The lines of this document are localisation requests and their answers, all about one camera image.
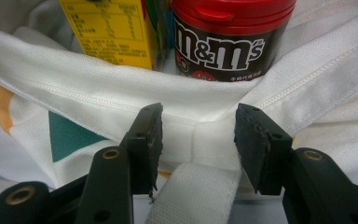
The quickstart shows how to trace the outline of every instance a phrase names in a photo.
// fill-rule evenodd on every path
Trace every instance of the m&m's container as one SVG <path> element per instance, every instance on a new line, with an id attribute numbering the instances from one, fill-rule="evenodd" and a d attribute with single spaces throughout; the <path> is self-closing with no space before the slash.
<path id="1" fill-rule="evenodd" d="M 173 0 L 183 76 L 243 81 L 270 68 L 296 0 Z"/>

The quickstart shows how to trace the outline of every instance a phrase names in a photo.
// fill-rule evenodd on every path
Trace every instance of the black mechanical part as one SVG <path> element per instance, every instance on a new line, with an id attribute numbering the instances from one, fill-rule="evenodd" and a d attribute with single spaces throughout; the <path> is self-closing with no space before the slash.
<path id="1" fill-rule="evenodd" d="M 358 223 L 358 188 L 333 159 L 319 150 L 299 148 L 291 155 L 290 165 L 289 175 L 298 185 L 293 189 L 284 184 L 283 207 L 290 223 Z"/>
<path id="2" fill-rule="evenodd" d="M 23 182 L 0 194 L 0 224 L 42 223 L 49 208 L 48 187 L 40 182 Z"/>
<path id="3" fill-rule="evenodd" d="M 131 158 L 132 194 L 157 190 L 158 160 L 163 147 L 161 113 L 161 104 L 144 107 L 120 144 L 126 146 Z"/>
<path id="4" fill-rule="evenodd" d="M 141 109 L 119 147 L 94 155 L 88 175 L 52 192 L 40 182 L 6 189 L 0 224 L 133 223 L 132 195 L 156 189 L 161 113 L 161 104 Z"/>
<path id="5" fill-rule="evenodd" d="M 94 155 L 75 224 L 133 223 L 132 214 L 128 152 L 104 148 Z"/>
<path id="6" fill-rule="evenodd" d="M 235 142 L 256 190 L 277 195 L 291 224 L 358 223 L 358 187 L 326 154 L 291 149 L 290 137 L 265 113 L 239 105 Z"/>
<path id="7" fill-rule="evenodd" d="M 235 143 L 255 191 L 280 195 L 282 172 L 287 166 L 292 137 L 262 110 L 239 104 L 236 112 Z"/>

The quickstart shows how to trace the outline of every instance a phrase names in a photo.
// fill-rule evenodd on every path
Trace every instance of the yellow juice box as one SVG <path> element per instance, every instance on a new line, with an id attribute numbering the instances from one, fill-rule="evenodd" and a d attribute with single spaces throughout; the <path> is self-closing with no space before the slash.
<path id="1" fill-rule="evenodd" d="M 85 54 L 159 70 L 168 42 L 168 5 L 159 0 L 60 0 Z"/>

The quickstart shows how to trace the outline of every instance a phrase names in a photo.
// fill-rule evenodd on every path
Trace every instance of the white bag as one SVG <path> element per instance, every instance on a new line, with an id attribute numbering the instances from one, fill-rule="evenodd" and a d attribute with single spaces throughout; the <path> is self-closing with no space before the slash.
<path id="1" fill-rule="evenodd" d="M 294 148 L 314 147 L 344 172 L 358 170 L 358 0 L 297 0 L 273 66 L 236 83 L 173 75 L 172 54 L 154 72 L 71 52 L 78 47 L 54 0 L 0 0 L 0 15 L 0 86 L 14 93 L 7 131 L 53 188 L 86 174 L 93 153 L 118 145 L 140 108 L 157 102 L 164 106 L 159 170 L 172 176 L 148 223 L 227 223 L 235 196 L 259 198 L 241 179 L 238 103 L 263 109 L 296 136 Z M 101 138 L 57 151 L 52 117 Z"/>

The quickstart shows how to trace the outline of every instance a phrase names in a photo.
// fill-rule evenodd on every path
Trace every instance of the red lid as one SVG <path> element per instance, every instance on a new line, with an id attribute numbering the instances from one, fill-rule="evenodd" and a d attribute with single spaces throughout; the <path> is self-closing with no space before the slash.
<path id="1" fill-rule="evenodd" d="M 296 0 L 173 0 L 187 24 L 217 34 L 254 35 L 286 23 Z"/>

